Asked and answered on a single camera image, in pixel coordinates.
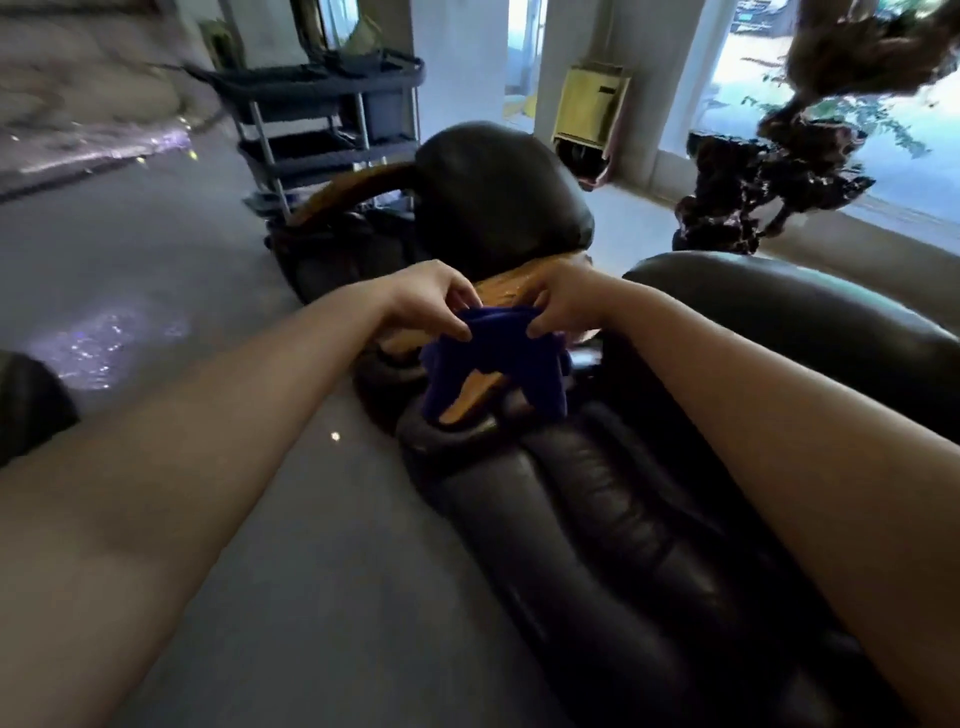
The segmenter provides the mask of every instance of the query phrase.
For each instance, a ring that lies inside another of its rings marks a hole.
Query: yellow panel
[[[611,110],[620,96],[620,82],[617,76],[584,68],[567,71],[554,135],[583,139],[601,148],[605,146],[612,120]],[[601,87],[615,88],[617,92],[604,93]]]

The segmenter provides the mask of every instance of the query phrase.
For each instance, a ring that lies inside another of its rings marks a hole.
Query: window
[[[937,0],[880,0],[879,12],[929,12]],[[730,33],[697,107],[693,127],[753,136],[767,110],[787,101],[783,60],[798,0],[739,0]],[[960,223],[960,73],[914,97],[827,99],[820,117],[842,117],[870,136],[856,154],[876,178],[870,195],[951,223]]]

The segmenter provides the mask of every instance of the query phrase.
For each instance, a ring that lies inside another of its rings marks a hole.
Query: tiled floor
[[[297,307],[241,204],[252,181],[231,140],[218,130],[196,149],[197,160],[173,152],[0,206],[0,347],[48,361],[86,413]],[[615,187],[588,200],[604,270],[669,247],[669,211]],[[479,570],[345,385],[113,725],[565,719]]]

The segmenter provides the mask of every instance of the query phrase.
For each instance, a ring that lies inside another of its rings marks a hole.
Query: blue cloth
[[[464,381],[474,369],[499,372],[519,386],[527,401],[543,416],[566,416],[564,376],[570,373],[570,354],[564,338],[549,333],[527,336],[530,322],[540,315],[533,306],[468,308],[458,316],[473,338],[468,342],[441,336],[420,352],[429,377],[423,417],[437,421],[460,396]]]

